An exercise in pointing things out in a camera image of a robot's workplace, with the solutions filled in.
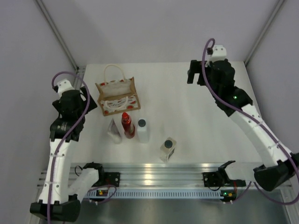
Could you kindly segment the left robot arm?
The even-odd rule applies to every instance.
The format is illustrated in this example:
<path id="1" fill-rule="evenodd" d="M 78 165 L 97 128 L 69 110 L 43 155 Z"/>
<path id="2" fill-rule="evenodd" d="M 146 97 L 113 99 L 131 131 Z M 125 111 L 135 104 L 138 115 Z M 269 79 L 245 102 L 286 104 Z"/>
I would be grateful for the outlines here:
<path id="1" fill-rule="evenodd" d="M 92 187 L 105 183 L 104 168 L 100 163 L 90 162 L 83 166 L 81 175 L 69 184 L 72 143 L 79 141 L 84 128 L 85 115 L 97 107 L 88 88 L 79 90 L 54 88 L 60 99 L 52 104 L 58 117 L 50 125 L 50 158 L 42 192 L 37 202 L 31 203 L 30 213 L 46 220 L 75 222 L 80 214 L 81 202 Z"/>

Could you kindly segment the white bottle grey cap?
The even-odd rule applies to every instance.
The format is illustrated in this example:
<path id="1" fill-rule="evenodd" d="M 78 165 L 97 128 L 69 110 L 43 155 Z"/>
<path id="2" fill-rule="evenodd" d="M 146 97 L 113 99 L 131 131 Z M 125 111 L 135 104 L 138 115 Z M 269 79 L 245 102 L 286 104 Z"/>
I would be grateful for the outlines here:
<path id="1" fill-rule="evenodd" d="M 137 122 L 137 135 L 141 143 L 149 142 L 148 122 L 146 119 L 140 118 Z"/>

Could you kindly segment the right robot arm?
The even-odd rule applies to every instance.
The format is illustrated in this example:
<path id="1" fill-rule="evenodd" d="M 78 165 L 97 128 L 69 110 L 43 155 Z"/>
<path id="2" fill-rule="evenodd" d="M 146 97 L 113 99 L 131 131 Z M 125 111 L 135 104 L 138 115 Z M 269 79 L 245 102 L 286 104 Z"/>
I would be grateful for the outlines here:
<path id="1" fill-rule="evenodd" d="M 236 161 L 227 162 L 217 174 L 218 182 L 229 185 L 240 180 L 254 181 L 262 189 L 272 191 L 299 173 L 299 155 L 288 149 L 266 125 L 253 100 L 235 85 L 235 69 L 228 59 L 214 62 L 192 60 L 187 83 L 206 86 L 216 105 L 245 133 L 262 159 L 255 168 L 241 168 Z"/>

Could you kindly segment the red liquid bottle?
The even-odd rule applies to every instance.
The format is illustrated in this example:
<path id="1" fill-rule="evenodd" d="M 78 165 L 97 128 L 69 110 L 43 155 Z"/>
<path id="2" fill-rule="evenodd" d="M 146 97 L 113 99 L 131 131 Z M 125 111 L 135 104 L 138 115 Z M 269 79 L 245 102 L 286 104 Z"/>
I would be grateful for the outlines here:
<path id="1" fill-rule="evenodd" d="M 132 123 L 131 116 L 124 112 L 121 115 L 121 124 L 124 129 L 124 134 L 128 139 L 131 139 L 135 136 L 135 126 Z"/>

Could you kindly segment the clear square bottle black label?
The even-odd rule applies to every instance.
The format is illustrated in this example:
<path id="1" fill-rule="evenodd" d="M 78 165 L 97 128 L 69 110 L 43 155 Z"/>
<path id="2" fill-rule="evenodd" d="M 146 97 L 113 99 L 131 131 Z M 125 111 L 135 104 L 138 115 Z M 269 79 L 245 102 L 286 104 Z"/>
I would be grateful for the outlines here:
<path id="1" fill-rule="evenodd" d="M 168 162 L 168 160 L 171 158 L 173 153 L 175 152 L 177 142 L 171 138 L 168 137 L 165 142 L 160 147 L 160 159 L 163 162 Z"/>

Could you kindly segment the burlap watermelon canvas bag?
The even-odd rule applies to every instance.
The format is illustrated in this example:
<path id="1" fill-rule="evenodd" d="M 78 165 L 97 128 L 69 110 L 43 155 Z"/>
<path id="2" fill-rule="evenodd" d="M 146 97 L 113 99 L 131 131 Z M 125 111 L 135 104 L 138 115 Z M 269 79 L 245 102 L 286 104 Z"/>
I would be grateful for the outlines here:
<path id="1" fill-rule="evenodd" d="M 107 68 L 116 67 L 120 70 L 122 79 L 108 81 Z M 135 78 L 126 78 L 123 69 L 117 64 L 108 64 L 103 70 L 104 82 L 96 83 L 99 92 L 98 104 L 104 116 L 139 110 L 140 100 L 135 87 Z"/>

